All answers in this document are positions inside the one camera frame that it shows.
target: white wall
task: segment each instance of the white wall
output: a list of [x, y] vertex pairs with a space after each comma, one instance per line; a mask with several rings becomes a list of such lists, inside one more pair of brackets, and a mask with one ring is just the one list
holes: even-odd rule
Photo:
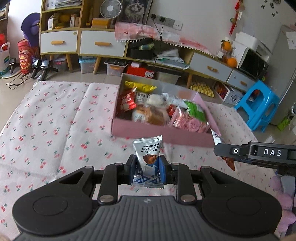
[[[295, 24], [296, 12], [284, 0], [280, 5], [275, 4], [274, 9], [270, 7], [270, 2], [244, 0], [246, 9], [235, 32], [239, 32], [243, 25], [253, 26], [254, 36], [272, 51], [281, 25]], [[216, 54], [221, 46], [220, 41], [229, 34], [236, 3], [237, 0], [153, 0], [150, 13], [181, 21], [183, 27], [177, 32], [198, 41]], [[276, 11], [279, 14], [272, 17], [271, 14]]]
[[8, 12], [7, 38], [11, 57], [18, 57], [17, 43], [24, 39], [20, 26], [30, 13], [41, 11], [42, 0], [11, 0]]

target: bed sheet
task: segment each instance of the bed sheet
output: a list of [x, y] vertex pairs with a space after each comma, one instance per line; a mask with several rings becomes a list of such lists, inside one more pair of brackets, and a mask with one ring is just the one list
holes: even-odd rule
[[[0, 232], [11, 239], [19, 234], [11, 212], [14, 202], [25, 193], [83, 166], [104, 169], [111, 163], [125, 163], [134, 154], [131, 139], [110, 134], [117, 88], [101, 83], [35, 83], [0, 134]], [[227, 143], [257, 141], [234, 109], [206, 104]], [[236, 164], [233, 172], [215, 156], [213, 148], [164, 143], [161, 154], [170, 163], [184, 163], [190, 169], [212, 166], [274, 195], [268, 186], [274, 176], [272, 169]], [[121, 185], [118, 193], [175, 195], [176, 186], [151, 189]]]

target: refrigerator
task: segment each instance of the refrigerator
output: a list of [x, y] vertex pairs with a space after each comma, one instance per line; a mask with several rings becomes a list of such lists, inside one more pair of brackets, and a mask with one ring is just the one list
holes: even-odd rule
[[296, 102], [296, 50], [290, 50], [286, 32], [293, 29], [281, 26], [279, 37], [275, 45], [265, 84], [280, 98], [278, 110], [271, 124], [278, 125], [287, 116]]

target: pink cardboard box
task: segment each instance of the pink cardboard box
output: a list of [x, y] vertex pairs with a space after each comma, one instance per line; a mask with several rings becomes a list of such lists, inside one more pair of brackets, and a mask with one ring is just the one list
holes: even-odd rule
[[195, 103], [198, 103], [202, 106], [207, 116], [208, 121], [210, 122], [211, 129], [220, 135], [220, 131], [218, 126], [212, 117], [209, 109], [203, 102], [199, 93], [196, 91], [172, 85], [169, 83], [161, 82], [159, 80], [153, 80], [145, 77], [139, 77], [130, 74], [122, 74], [121, 82], [119, 84], [117, 98], [116, 98], [116, 106], [113, 114], [112, 120], [112, 128], [111, 133], [114, 136], [118, 137], [129, 137], [132, 139], [139, 139], [143, 137], [156, 137], [159, 135], [163, 136], [163, 142], [172, 143], [177, 145], [189, 145], [189, 146], [200, 146], [200, 147], [214, 147], [214, 140], [211, 134], [211, 130], [207, 133], [196, 133], [181, 130], [174, 127], [166, 127], [166, 126], [157, 126], [157, 125], [149, 125], [144, 123], [133, 122], [126, 119], [119, 118], [116, 115], [116, 110], [118, 109], [118, 105], [120, 105], [120, 101], [118, 100], [119, 95], [124, 90], [124, 82], [125, 81], [133, 81], [138, 83], [149, 84], [153, 86], [157, 86], [157, 88], [153, 91], [154, 94], [162, 94], [169, 93], [169, 95], [175, 95], [182, 99], [190, 99]]

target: blue plastic stool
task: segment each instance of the blue plastic stool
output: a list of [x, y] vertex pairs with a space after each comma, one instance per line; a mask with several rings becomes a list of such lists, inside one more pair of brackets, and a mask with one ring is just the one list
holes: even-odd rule
[[[260, 90], [261, 93], [254, 102], [251, 102], [248, 99], [255, 90]], [[252, 131], [262, 126], [261, 131], [264, 132], [276, 113], [279, 101], [279, 97], [259, 80], [249, 89], [234, 108], [237, 110], [241, 107], [245, 110], [249, 116], [247, 125]]]

